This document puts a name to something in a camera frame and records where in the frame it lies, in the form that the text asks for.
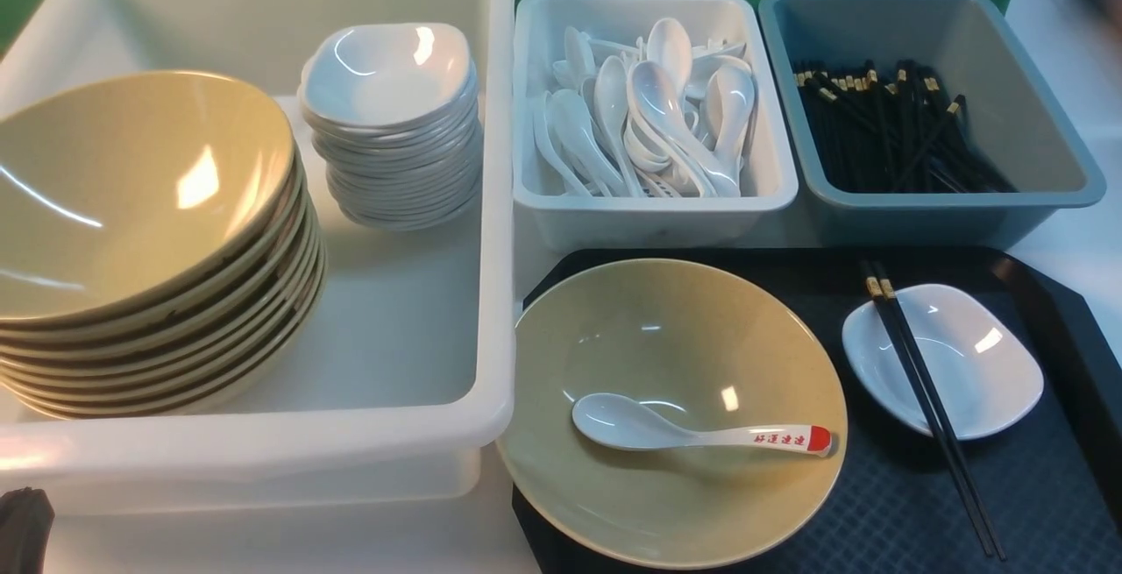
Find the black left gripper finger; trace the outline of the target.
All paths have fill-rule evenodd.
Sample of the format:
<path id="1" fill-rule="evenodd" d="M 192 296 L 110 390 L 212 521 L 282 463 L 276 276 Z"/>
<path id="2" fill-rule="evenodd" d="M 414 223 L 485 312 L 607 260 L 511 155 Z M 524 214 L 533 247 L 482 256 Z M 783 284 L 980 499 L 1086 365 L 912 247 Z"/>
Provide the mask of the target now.
<path id="1" fill-rule="evenodd" d="M 1 573 L 43 573 L 53 507 L 42 489 L 24 487 L 1 498 Z"/>

